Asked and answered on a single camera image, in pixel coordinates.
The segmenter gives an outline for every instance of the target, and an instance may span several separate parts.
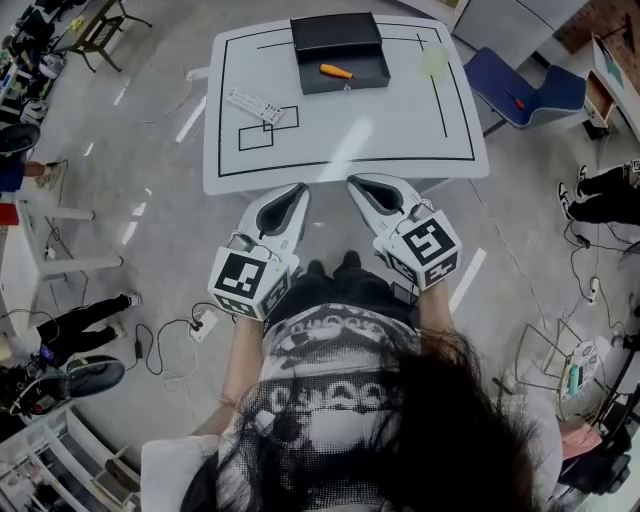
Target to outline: orange screwdriver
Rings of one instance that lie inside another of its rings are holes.
[[[521,99],[516,98],[516,97],[514,96],[514,94],[513,94],[509,89],[507,89],[504,85],[502,86],[502,88],[503,88],[505,91],[507,91],[507,94],[508,94],[509,96],[511,96],[511,98],[513,99],[513,101],[515,101],[515,102],[516,102],[516,105],[518,105],[518,108],[519,108],[520,110],[524,110],[524,103],[522,103],[522,100],[521,100]]]
[[[349,73],[331,64],[320,64],[320,71],[326,75],[336,76],[338,78],[353,78],[353,73]]]

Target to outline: floor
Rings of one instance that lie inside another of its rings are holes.
[[[52,289],[44,287],[40,306],[65,312],[79,306],[83,296],[86,304],[122,290],[139,291],[144,304],[122,315],[128,338],[102,350],[128,365],[134,362],[137,323],[156,332],[168,320],[186,318],[195,302],[207,300],[215,252],[256,196],[203,193],[203,116],[183,142],[175,142],[206,93],[206,81],[190,88],[185,73],[209,64],[214,36],[298,16],[408,12],[380,0],[132,0],[129,10],[154,27],[135,24],[125,34],[112,54],[123,67],[121,74],[102,65],[92,75],[80,58],[71,56],[52,93],[34,157],[69,160],[62,190],[42,200],[56,202],[60,192],[63,206],[97,213],[92,223],[60,224],[68,249],[76,255],[114,251],[125,260],[121,268],[90,273],[86,289],[82,275],[70,275]],[[542,75],[535,67],[528,72]],[[460,236],[462,269],[478,248],[487,253],[454,318],[490,377],[511,366],[525,323],[542,324],[541,312],[551,333],[558,317],[571,314],[590,335],[608,339],[611,331],[601,298],[590,308],[579,300],[569,263],[572,247],[563,239],[566,223],[555,199],[559,179],[572,184],[578,164],[594,168],[596,155],[586,134],[581,127],[560,133],[548,127],[527,132],[504,127],[486,142],[491,164],[487,178],[446,182],[426,197],[445,211]],[[24,193],[35,192],[27,188]],[[308,229],[298,249],[302,263],[319,258],[331,268],[345,249],[353,248],[360,251],[365,267],[389,276],[373,256],[372,234],[345,187],[314,185],[312,194]],[[619,246],[604,226],[579,229],[601,245]],[[618,230],[633,236],[622,227]],[[633,269],[618,271],[618,259],[615,251],[582,250],[575,255],[575,267],[583,284],[597,273],[611,318],[624,321],[628,296],[637,290],[639,276]],[[450,278],[450,293],[463,272]],[[163,386],[171,374],[154,376],[140,362],[113,390],[81,401],[81,412],[118,447],[130,443],[139,450],[149,439],[188,434],[218,406],[232,327],[231,320],[220,315],[214,331],[197,347],[199,366],[188,388],[175,381]],[[140,332],[146,354],[145,334]],[[168,372],[191,371],[196,358],[183,324],[165,329],[161,345]],[[154,347],[150,365],[157,370],[155,351]]]

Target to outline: remote control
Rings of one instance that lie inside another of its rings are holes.
[[[258,96],[234,87],[227,93],[227,101],[246,110],[250,114],[275,125],[284,111]]]

